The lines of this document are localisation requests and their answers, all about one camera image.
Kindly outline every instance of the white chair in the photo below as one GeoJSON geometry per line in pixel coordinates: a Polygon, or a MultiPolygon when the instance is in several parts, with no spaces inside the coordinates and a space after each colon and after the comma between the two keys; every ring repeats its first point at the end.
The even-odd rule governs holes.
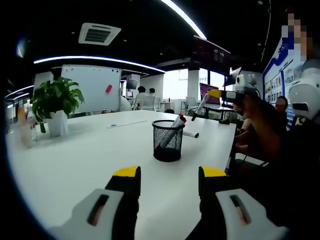
{"type": "Polygon", "coordinates": [[[155,96],[145,95],[139,99],[139,105],[141,110],[155,111],[154,103],[155,96]]]}
{"type": "Polygon", "coordinates": [[[129,104],[130,104],[130,106],[131,106],[131,108],[133,109],[133,110],[135,110],[135,106],[136,106],[136,99],[135,98],[133,98],[133,99],[128,99],[128,102],[129,102],[129,104]]]}
{"type": "Polygon", "coordinates": [[[197,103],[196,99],[193,96],[187,96],[186,97],[187,101],[187,107],[185,108],[185,111],[187,112],[188,110],[190,111],[191,109],[196,110],[196,108],[199,106],[197,103]]]}
{"type": "Polygon", "coordinates": [[[160,101],[161,101],[160,97],[155,97],[154,98],[153,109],[154,109],[155,112],[161,112],[160,101]]]}

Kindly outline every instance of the poster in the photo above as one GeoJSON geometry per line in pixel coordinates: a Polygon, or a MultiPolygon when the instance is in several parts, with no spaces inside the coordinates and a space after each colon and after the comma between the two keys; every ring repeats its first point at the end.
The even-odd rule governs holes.
{"type": "Polygon", "coordinates": [[[272,80],[271,80],[271,97],[270,103],[275,104],[278,97],[283,95],[283,85],[282,85],[282,77],[281,72],[279,72],[272,80]]]}
{"type": "Polygon", "coordinates": [[[301,69],[303,64],[304,62],[299,62],[298,65],[294,66],[291,63],[283,70],[285,97],[288,99],[289,103],[290,103],[289,90],[292,84],[301,78],[301,74],[302,74],[301,69]]]}
{"type": "Polygon", "coordinates": [[[264,100],[271,103],[271,81],[265,83],[264,92],[264,100]]]}

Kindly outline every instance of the green leaves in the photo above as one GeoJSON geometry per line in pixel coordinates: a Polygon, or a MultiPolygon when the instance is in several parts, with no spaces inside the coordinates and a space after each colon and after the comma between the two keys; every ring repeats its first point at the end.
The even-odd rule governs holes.
{"type": "Polygon", "coordinates": [[[43,82],[38,87],[32,97],[32,111],[40,122],[41,132],[45,133],[46,129],[43,125],[44,119],[50,119],[50,113],[56,113],[63,110],[65,114],[74,113],[76,108],[85,101],[80,89],[75,88],[79,86],[77,82],[73,82],[69,78],[59,77],[57,80],[50,82],[43,82]]]}
{"type": "Polygon", "coordinates": [[[80,91],[80,89],[73,89],[71,90],[71,92],[73,94],[73,97],[78,97],[81,103],[85,101],[84,96],[82,95],[82,92],[80,91]]]}

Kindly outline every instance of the air conditioner vent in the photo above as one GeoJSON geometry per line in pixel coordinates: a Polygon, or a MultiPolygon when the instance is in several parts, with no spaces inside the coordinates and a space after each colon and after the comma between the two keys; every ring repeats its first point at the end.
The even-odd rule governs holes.
{"type": "Polygon", "coordinates": [[[82,25],[79,43],[108,46],[120,31],[118,27],[86,22],[82,25]]]}

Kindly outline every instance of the computer screen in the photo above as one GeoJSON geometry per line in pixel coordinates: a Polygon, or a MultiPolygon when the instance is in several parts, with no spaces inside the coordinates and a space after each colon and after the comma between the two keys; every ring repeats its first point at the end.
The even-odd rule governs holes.
{"type": "MultiPolygon", "coordinates": [[[[217,89],[219,89],[216,86],[211,86],[211,85],[207,85],[207,84],[204,84],[204,83],[199,83],[199,84],[200,84],[201,100],[204,99],[206,93],[209,90],[217,90],[217,89]]],[[[206,104],[217,104],[217,105],[220,105],[220,99],[218,97],[210,96],[209,99],[206,101],[206,104]]]]}
{"type": "Polygon", "coordinates": [[[127,97],[127,98],[133,98],[133,97],[134,97],[134,93],[133,93],[132,91],[128,91],[128,92],[126,93],[126,97],[127,97]]]}
{"type": "Polygon", "coordinates": [[[138,82],[132,79],[126,81],[126,89],[136,89],[138,82]]]}

